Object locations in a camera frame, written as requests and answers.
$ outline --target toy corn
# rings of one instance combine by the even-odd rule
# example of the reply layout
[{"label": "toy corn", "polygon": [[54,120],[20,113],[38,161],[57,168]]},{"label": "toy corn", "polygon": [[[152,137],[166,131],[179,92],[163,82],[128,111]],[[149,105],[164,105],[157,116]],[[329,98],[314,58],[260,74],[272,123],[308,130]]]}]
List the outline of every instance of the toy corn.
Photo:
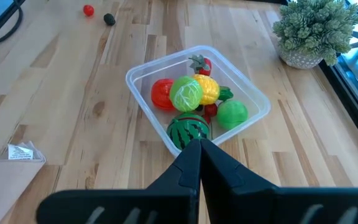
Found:
[{"label": "toy corn", "polygon": [[211,77],[196,74],[193,78],[203,89],[203,97],[200,101],[201,105],[210,105],[215,103],[216,100],[225,101],[233,97],[233,93],[230,91],[229,87],[219,86]]}]

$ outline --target green succulent plant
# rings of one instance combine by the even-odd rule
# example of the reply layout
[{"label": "green succulent plant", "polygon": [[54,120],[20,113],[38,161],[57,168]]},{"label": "green succulent plant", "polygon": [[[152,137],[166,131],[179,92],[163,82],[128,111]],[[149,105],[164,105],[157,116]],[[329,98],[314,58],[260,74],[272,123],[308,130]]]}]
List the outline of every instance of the green succulent plant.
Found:
[{"label": "green succulent plant", "polygon": [[345,0],[297,0],[280,7],[282,20],[273,25],[281,50],[296,50],[310,57],[337,62],[336,53],[347,53],[358,5]]}]

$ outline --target potted plant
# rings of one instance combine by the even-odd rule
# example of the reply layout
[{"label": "potted plant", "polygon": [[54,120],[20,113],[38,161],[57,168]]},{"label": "potted plant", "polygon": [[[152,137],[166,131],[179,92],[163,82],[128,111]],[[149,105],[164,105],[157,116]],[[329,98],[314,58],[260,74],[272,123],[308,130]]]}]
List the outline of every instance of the potted plant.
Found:
[{"label": "potted plant", "polygon": [[298,0],[281,6],[282,20],[273,25],[280,57],[289,66],[312,68],[322,59],[337,62],[336,53],[347,53],[358,5],[344,0]]}]

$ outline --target red toy fruit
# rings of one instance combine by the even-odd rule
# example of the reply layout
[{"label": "red toy fruit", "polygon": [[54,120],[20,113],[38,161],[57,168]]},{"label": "red toy fruit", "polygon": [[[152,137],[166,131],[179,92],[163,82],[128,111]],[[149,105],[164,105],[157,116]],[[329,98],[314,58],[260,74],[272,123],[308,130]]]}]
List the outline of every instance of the red toy fruit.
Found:
[{"label": "red toy fruit", "polygon": [[174,110],[171,100],[169,99],[169,91],[173,84],[173,79],[163,78],[157,80],[151,91],[152,102],[154,106],[161,110],[171,111]]},{"label": "red toy fruit", "polygon": [[214,104],[214,103],[211,105],[205,105],[204,112],[205,112],[205,115],[214,117],[218,113],[218,106],[216,106],[216,104]]},{"label": "red toy fruit", "polygon": [[93,6],[91,5],[84,5],[83,12],[86,16],[92,16],[94,13]]},{"label": "red toy fruit", "polygon": [[190,68],[194,70],[196,74],[209,76],[211,74],[212,64],[208,58],[204,58],[202,55],[193,55],[191,58],[193,63]]},{"label": "red toy fruit", "polygon": [[208,115],[206,115],[206,114],[201,115],[201,116],[204,118],[204,120],[205,120],[208,124],[211,124],[211,117],[210,117],[210,116],[208,116]]}]

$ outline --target toy strawberry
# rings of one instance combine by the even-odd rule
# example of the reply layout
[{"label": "toy strawberry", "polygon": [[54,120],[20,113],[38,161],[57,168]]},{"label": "toy strawberry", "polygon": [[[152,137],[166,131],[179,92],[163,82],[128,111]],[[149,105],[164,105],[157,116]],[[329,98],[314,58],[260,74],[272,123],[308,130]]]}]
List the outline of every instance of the toy strawberry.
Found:
[{"label": "toy strawberry", "polygon": [[196,74],[209,76],[211,74],[211,61],[208,58],[204,58],[202,55],[193,55],[191,58],[193,63],[190,68],[194,70]]}]

